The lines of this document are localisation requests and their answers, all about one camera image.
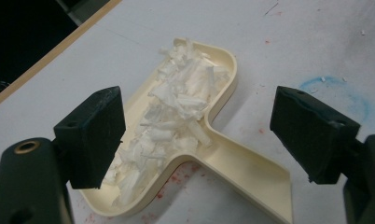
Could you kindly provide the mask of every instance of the black clamp jaw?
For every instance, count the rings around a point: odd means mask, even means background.
[[[349,224],[375,224],[375,135],[355,139],[360,125],[310,94],[278,87],[271,130],[316,184],[347,176]]]
[[[98,189],[125,131],[120,88],[112,87],[57,124],[54,141],[9,147],[0,162],[0,223],[74,223],[66,182]]]

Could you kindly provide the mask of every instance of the cream plastic tray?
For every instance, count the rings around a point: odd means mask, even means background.
[[[185,43],[185,40],[174,40],[175,45],[180,43]],[[83,197],[91,209],[102,216],[132,215],[145,208],[156,197],[179,165],[186,161],[195,161],[229,182],[235,190],[277,222],[292,223],[291,183],[287,170],[228,139],[210,125],[236,88],[237,63],[234,56],[224,49],[196,42],[194,47],[209,54],[211,61],[227,67],[231,72],[228,84],[211,102],[200,122],[204,131],[212,138],[213,144],[206,148],[199,147],[195,154],[184,152],[173,155],[164,171],[154,176],[140,196],[123,208],[111,205],[118,196],[118,187],[102,185],[100,189],[83,189]],[[152,100],[147,93],[159,84],[155,79],[157,71],[158,69],[155,69],[124,106],[127,126],[122,137],[124,143],[129,143],[134,138],[134,129]]]

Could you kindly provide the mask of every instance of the white table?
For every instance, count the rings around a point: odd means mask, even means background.
[[[52,127],[95,91],[119,85],[127,101],[162,61],[157,50],[189,37],[237,57],[239,84],[214,127],[290,171],[295,223],[345,223],[345,178],[310,184],[269,123],[283,85],[362,124],[359,140],[375,133],[375,0],[111,1],[82,27],[0,96],[0,156],[25,138],[53,139]],[[69,192],[76,223],[272,223],[202,168],[166,187],[133,217],[97,216]]]

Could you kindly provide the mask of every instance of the white plastic shaving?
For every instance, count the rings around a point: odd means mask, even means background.
[[[128,148],[118,149],[103,181],[120,190],[114,206],[131,203],[174,153],[195,153],[199,146],[212,145],[199,121],[229,81],[228,69],[213,63],[190,40],[171,50],[160,49],[160,54],[166,60],[158,69],[159,85],[148,93],[153,100],[135,137]]]

